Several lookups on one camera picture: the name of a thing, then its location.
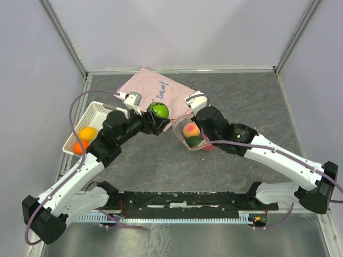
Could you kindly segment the green apple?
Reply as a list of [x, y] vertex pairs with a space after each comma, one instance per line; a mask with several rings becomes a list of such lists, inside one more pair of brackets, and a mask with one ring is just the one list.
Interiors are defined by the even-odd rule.
[[169, 109], [162, 102], [153, 102], [148, 108], [151, 109], [160, 118], [169, 118]]

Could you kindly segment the peach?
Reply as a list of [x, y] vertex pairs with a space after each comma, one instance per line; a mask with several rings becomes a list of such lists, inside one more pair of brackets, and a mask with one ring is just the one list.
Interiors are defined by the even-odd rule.
[[195, 123], [187, 123], [183, 128], [185, 137], [200, 136], [200, 130]]

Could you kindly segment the clear zip top bag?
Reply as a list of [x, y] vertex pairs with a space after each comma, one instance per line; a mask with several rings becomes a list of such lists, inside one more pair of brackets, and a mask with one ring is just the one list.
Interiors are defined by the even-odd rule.
[[179, 141], [190, 151], [212, 151], [214, 146], [208, 143], [198, 126], [192, 121], [193, 114], [186, 114], [177, 118], [171, 118], [173, 132]]

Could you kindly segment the red apple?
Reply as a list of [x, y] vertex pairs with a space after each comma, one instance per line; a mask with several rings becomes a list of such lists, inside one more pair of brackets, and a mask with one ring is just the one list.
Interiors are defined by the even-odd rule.
[[213, 148], [214, 148], [214, 146], [212, 144], [208, 144], [206, 147], [203, 148], [203, 150], [212, 151]]

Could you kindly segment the dark green avocado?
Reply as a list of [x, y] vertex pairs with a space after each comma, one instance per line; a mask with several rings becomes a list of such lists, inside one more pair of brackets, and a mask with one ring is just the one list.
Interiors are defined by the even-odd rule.
[[203, 142], [203, 137], [201, 136], [191, 136], [188, 137], [185, 142], [189, 147], [197, 147], [199, 144]]

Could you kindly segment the white perforated plastic basket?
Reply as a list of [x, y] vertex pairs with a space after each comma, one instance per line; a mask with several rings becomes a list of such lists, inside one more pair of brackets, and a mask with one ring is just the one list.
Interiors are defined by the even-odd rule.
[[[77, 136], [79, 131], [85, 127], [93, 127], [99, 132], [102, 129], [102, 123], [107, 118], [107, 115], [112, 111], [121, 111], [125, 114], [125, 117], [128, 118], [129, 114], [126, 109], [120, 107], [114, 107], [112, 105], [104, 104], [101, 102], [93, 101], [89, 104], [88, 108], [82, 115], [81, 119], [74, 128]], [[73, 133], [70, 134], [67, 141], [65, 142], [62, 151], [66, 154], [72, 156], [80, 156], [73, 152], [73, 145], [77, 142], [77, 139]]]

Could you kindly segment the orange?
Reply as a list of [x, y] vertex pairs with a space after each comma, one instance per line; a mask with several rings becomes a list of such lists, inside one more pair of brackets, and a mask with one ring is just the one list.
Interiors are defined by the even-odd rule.
[[83, 154], [83, 149], [86, 150], [90, 143], [88, 141], [82, 140], [81, 143], [78, 141], [73, 145], [73, 152], [77, 155]]

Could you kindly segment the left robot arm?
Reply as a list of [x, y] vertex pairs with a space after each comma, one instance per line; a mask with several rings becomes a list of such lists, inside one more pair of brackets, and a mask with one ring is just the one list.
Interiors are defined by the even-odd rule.
[[103, 187], [95, 191], [96, 197], [81, 196], [80, 207], [73, 206], [71, 200], [92, 177], [119, 156], [121, 145], [140, 132], [159, 135], [169, 122], [168, 107], [161, 102], [151, 103], [140, 114], [134, 110], [127, 114], [120, 110], [110, 112], [96, 138], [72, 169], [38, 197], [28, 195], [23, 199], [26, 244], [34, 245], [28, 238], [29, 230], [39, 237], [39, 242], [51, 244], [64, 233], [73, 217], [103, 206], [116, 207], [118, 195]]

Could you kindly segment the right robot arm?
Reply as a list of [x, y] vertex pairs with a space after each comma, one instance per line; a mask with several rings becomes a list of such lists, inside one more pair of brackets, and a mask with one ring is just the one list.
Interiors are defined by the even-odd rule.
[[244, 125], [229, 123], [213, 106], [196, 108], [193, 120], [205, 138], [226, 153], [259, 162], [288, 177], [289, 183], [257, 183], [247, 194], [251, 209], [271, 203], [299, 203], [305, 209], [326, 214], [335, 188], [338, 166], [321, 164], [296, 155]]

